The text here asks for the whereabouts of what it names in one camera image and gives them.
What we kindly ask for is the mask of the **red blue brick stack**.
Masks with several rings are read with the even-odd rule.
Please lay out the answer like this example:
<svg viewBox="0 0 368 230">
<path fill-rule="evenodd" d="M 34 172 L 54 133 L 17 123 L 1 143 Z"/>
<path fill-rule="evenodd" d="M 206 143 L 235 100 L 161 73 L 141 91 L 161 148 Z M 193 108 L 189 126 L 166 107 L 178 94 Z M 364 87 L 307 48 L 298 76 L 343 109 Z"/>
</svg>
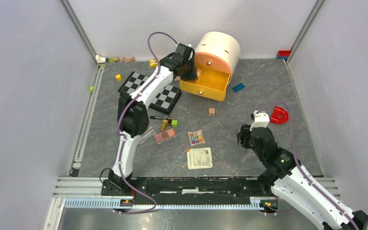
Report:
<svg viewBox="0 0 368 230">
<path fill-rule="evenodd" d="M 276 54 L 276 59 L 285 59 L 287 60 L 290 56 L 290 50 L 279 50 Z"/>
</svg>

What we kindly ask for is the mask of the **cream round drawer cabinet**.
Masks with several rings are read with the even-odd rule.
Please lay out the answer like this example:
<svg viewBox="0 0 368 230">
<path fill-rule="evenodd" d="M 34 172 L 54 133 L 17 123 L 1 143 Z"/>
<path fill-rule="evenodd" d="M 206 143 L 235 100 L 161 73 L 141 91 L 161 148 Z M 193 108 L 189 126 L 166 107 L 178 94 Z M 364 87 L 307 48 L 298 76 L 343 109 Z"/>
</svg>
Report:
<svg viewBox="0 0 368 230">
<path fill-rule="evenodd" d="M 196 52 L 206 52 L 216 55 L 230 65 L 232 74 L 240 59 L 241 47 L 238 41 L 222 32 L 208 32 L 206 33 L 195 48 Z"/>
</svg>

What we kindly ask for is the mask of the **blue lego brick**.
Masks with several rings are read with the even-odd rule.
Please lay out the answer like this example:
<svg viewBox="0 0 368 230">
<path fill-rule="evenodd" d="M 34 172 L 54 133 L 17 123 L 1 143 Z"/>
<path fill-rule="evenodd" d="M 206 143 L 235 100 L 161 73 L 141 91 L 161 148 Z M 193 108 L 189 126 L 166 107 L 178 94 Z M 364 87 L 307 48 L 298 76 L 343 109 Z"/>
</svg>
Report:
<svg viewBox="0 0 368 230">
<path fill-rule="evenodd" d="M 241 91 L 244 88 L 245 88 L 244 84 L 243 83 L 239 83 L 239 84 L 235 85 L 234 87 L 232 87 L 232 90 L 234 92 L 239 92 L 239 91 Z"/>
</svg>

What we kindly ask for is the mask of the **white corner bracket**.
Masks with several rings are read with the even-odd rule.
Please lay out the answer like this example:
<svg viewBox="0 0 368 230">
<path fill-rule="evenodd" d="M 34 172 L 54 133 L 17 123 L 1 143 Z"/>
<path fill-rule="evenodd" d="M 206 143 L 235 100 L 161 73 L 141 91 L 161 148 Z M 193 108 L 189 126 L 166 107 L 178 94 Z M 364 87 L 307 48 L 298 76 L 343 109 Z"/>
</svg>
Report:
<svg viewBox="0 0 368 230">
<path fill-rule="evenodd" d="M 102 63 L 106 63 L 107 58 L 102 57 L 102 56 L 97 54 L 95 56 L 95 60 L 96 60 L 97 64 L 102 64 Z"/>
</svg>

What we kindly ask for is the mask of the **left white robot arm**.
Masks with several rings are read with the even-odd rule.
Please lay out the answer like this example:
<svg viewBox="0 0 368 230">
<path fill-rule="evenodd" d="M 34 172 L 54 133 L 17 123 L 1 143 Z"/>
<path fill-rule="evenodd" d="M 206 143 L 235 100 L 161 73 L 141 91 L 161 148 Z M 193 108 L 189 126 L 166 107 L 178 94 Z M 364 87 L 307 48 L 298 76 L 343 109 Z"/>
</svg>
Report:
<svg viewBox="0 0 368 230">
<path fill-rule="evenodd" d="M 117 133 L 120 141 L 116 161 L 108 174 L 108 180 L 119 195 L 126 195 L 131 190 L 128 178 L 133 172 L 133 158 L 139 138 L 149 127 L 148 108 L 159 92 L 177 76 L 186 81 L 198 79 L 195 50 L 182 43 L 161 59 L 155 71 L 139 88 L 119 97 Z"/>
</svg>

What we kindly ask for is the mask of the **yellow owl toy block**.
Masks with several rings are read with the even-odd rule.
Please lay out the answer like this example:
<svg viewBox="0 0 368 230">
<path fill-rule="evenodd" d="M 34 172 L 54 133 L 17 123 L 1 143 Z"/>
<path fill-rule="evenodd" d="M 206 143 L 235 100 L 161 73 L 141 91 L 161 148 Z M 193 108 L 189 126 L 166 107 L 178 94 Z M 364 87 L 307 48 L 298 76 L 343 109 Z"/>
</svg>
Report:
<svg viewBox="0 0 368 230">
<path fill-rule="evenodd" d="M 157 60 L 156 59 L 150 59 L 149 60 L 149 68 L 155 68 L 158 66 Z"/>
</svg>

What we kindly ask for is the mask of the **white paper sachet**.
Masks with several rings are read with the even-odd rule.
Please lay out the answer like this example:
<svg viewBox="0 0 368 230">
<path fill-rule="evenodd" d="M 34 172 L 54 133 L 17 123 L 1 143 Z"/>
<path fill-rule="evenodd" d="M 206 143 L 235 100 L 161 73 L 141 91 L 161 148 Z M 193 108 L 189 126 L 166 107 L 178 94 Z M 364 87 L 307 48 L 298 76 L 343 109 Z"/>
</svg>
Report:
<svg viewBox="0 0 368 230">
<path fill-rule="evenodd" d="M 211 148 L 194 148 L 188 149 L 187 152 L 187 168 L 209 169 L 213 167 Z"/>
</svg>

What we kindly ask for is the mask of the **wooden arch block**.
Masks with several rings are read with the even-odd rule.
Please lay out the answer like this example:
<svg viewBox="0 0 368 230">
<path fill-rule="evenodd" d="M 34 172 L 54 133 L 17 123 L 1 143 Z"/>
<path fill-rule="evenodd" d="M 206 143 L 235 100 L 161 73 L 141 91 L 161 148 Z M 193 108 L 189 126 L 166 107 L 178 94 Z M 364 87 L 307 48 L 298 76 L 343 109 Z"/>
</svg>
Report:
<svg viewBox="0 0 368 230">
<path fill-rule="evenodd" d="M 123 57 L 122 59 L 121 59 L 121 61 L 122 62 L 135 62 L 136 60 L 135 60 L 135 58 L 134 57 Z"/>
</svg>

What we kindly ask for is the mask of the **red plastic toy piece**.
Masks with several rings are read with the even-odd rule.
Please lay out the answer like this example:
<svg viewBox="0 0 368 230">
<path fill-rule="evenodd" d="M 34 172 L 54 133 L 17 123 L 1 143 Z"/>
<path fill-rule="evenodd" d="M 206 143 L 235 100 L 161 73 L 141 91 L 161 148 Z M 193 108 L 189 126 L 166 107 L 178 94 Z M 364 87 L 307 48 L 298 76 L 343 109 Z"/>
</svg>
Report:
<svg viewBox="0 0 368 230">
<path fill-rule="evenodd" d="M 279 106 L 275 106 L 270 117 L 270 122 L 273 124 L 285 124 L 289 120 L 288 112 Z"/>
</svg>

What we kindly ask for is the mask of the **colourful eyeshadow palette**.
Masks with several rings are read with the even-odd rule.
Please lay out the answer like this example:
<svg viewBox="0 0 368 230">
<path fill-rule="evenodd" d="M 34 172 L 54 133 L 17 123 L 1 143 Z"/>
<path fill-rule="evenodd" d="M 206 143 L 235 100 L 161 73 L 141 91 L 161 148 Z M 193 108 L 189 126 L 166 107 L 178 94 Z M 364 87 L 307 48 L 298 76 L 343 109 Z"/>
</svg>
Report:
<svg viewBox="0 0 368 230">
<path fill-rule="evenodd" d="M 195 146 L 195 145 L 205 143 L 205 137 L 204 137 L 203 131 L 201 129 L 197 130 L 197 131 L 188 132 L 188 137 L 189 137 L 189 141 L 190 141 L 191 146 Z"/>
</svg>

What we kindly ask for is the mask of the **black mascara tube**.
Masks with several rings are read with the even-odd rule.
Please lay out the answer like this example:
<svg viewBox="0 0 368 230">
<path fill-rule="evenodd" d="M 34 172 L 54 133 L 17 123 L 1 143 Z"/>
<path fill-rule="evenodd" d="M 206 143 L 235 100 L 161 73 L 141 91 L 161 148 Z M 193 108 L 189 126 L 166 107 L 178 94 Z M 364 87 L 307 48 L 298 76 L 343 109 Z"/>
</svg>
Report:
<svg viewBox="0 0 368 230">
<path fill-rule="evenodd" d="M 154 119 L 154 120 L 168 120 L 169 119 L 167 115 L 151 115 L 149 118 Z"/>
</svg>

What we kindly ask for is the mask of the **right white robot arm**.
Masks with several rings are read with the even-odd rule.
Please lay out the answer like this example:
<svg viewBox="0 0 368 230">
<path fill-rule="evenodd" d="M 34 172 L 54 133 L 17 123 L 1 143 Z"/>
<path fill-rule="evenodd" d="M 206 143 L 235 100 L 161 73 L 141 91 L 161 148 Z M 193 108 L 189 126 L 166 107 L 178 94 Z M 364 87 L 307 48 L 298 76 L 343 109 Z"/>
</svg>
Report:
<svg viewBox="0 0 368 230">
<path fill-rule="evenodd" d="M 365 230 L 368 215 L 354 211 L 324 188 L 293 155 L 279 147 L 267 127 L 243 124 L 238 144 L 251 149 L 266 170 L 258 177 L 258 191 L 288 202 L 320 230 Z"/>
</svg>

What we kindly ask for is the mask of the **yellow small cube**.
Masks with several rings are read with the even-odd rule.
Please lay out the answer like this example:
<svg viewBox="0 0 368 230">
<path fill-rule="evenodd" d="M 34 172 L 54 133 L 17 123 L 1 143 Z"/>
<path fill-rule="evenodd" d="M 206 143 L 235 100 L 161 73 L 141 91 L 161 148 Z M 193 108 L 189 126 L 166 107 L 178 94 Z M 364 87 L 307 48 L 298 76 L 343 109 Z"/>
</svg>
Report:
<svg viewBox="0 0 368 230">
<path fill-rule="evenodd" d="M 117 74 L 117 75 L 115 76 L 115 78 L 117 79 L 117 81 L 121 81 L 121 80 L 122 80 L 122 77 L 121 77 L 121 75 L 120 75 L 120 74 Z"/>
</svg>

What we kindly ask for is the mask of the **black white checkerboard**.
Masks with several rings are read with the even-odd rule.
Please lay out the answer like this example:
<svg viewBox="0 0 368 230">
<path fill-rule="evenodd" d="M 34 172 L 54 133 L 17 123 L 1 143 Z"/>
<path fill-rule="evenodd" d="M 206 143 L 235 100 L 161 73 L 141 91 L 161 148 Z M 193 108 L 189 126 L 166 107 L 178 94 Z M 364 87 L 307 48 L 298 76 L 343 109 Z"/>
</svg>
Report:
<svg viewBox="0 0 368 230">
<path fill-rule="evenodd" d="M 148 76 L 133 71 L 122 83 L 118 92 L 131 94 L 143 85 L 148 78 Z M 181 95 L 182 92 L 178 87 L 168 84 L 152 99 L 149 105 L 150 109 L 164 115 L 170 115 Z"/>
</svg>

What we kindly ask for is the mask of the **orange top drawer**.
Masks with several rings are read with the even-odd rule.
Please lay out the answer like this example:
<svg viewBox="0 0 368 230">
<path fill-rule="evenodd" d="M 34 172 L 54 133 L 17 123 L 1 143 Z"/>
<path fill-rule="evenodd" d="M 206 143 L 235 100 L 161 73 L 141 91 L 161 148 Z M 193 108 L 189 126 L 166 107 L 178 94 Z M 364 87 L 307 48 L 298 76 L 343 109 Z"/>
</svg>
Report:
<svg viewBox="0 0 368 230">
<path fill-rule="evenodd" d="M 195 54 L 195 64 L 199 68 L 212 68 L 225 73 L 232 73 L 232 69 L 226 60 L 206 52 L 196 52 Z"/>
</svg>

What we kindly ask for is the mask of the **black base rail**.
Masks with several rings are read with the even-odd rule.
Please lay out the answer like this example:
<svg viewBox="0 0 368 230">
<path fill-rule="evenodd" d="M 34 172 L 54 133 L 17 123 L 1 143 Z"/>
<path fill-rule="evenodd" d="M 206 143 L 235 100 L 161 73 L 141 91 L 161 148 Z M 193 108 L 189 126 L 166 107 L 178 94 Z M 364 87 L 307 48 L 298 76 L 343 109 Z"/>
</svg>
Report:
<svg viewBox="0 0 368 230">
<path fill-rule="evenodd" d="M 256 177 L 134 177 L 133 188 L 103 180 L 102 196 L 128 197 L 131 203 L 161 206 L 247 205 L 250 199 L 273 200 L 269 185 Z"/>
</svg>

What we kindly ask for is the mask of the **clear plastic bottle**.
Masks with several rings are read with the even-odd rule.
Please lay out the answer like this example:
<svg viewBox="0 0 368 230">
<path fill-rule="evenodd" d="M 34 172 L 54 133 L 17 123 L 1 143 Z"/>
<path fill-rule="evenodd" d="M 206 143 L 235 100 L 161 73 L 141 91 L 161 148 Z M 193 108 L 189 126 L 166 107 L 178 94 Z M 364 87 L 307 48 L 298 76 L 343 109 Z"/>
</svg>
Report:
<svg viewBox="0 0 368 230">
<path fill-rule="evenodd" d="M 139 139 L 139 144 L 143 144 L 147 140 L 149 140 L 151 137 L 156 135 L 157 132 L 153 127 L 150 127 Z"/>
</svg>

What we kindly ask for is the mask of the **small wooden cube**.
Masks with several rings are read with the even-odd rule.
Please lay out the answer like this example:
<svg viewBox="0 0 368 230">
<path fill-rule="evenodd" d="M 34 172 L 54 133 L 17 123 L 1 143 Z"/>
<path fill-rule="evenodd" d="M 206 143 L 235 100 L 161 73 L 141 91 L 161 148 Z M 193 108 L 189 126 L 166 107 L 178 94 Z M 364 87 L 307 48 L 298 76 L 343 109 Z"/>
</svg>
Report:
<svg viewBox="0 0 368 230">
<path fill-rule="evenodd" d="M 216 114 L 216 109 L 215 109 L 215 108 L 213 108 L 213 107 L 210 107 L 210 108 L 208 109 L 208 115 L 209 115 L 209 116 L 215 116 L 215 114 Z"/>
</svg>

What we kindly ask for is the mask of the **pink blush palette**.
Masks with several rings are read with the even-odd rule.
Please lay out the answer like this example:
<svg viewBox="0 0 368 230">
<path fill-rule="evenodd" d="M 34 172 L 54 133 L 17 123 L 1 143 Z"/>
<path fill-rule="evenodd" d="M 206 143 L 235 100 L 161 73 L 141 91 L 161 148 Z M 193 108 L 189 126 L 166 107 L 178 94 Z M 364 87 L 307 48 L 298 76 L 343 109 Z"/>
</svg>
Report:
<svg viewBox="0 0 368 230">
<path fill-rule="evenodd" d="M 155 142 L 157 144 L 160 144 L 170 138 L 173 138 L 176 136 L 176 132 L 175 132 L 175 129 L 174 128 L 170 128 L 170 129 L 167 129 L 161 133 L 158 133 L 156 135 L 154 135 L 154 139 L 155 139 Z"/>
</svg>

